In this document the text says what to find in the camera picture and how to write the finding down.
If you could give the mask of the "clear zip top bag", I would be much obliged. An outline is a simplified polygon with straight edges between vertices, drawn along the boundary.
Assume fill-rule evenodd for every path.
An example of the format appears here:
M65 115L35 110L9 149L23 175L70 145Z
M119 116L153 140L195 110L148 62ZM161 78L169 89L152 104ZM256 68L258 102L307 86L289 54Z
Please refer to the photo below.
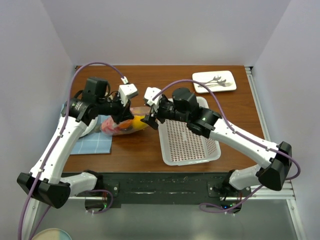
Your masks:
M101 132L109 136L128 135L148 127L146 123L141 121L149 113L148 107L131 107L130 111L134 116L133 119L122 121L119 124L116 124L111 117L102 121L100 125Z

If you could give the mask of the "fake orange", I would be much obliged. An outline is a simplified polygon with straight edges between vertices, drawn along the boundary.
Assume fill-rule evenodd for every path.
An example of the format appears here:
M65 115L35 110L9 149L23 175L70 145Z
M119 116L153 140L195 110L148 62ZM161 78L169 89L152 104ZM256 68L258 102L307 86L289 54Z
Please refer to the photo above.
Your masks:
M133 120L129 119L129 120L125 120L123 122L120 122L118 124L117 128L123 132L129 131L133 128Z

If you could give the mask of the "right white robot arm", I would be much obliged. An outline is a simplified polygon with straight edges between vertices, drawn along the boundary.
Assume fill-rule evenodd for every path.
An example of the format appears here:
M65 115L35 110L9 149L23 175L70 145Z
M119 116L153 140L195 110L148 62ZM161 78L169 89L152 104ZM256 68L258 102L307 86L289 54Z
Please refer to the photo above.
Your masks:
M176 89L171 100L160 89L148 87L143 98L150 112L142 121L153 129L166 120L186 123L192 133L224 143L256 162L254 166L228 172L219 187L227 196L233 197L258 184L273 191L282 189L292 166L290 144L267 141L231 124L219 113L200 106L196 95L185 87Z

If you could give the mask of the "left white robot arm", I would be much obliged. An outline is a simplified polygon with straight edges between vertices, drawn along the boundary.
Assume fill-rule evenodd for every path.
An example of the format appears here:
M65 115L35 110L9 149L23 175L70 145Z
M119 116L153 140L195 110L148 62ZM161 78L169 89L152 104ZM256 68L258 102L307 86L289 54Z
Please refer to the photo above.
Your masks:
M59 209L69 197L82 192L99 196L104 190L100 173L86 170L78 175L62 177L65 164L81 135L99 115L110 116L117 124L131 120L131 99L139 94L132 83L122 84L110 97L110 84L89 77L83 90L66 102L57 129L43 155L28 173L20 173L17 183L31 198Z

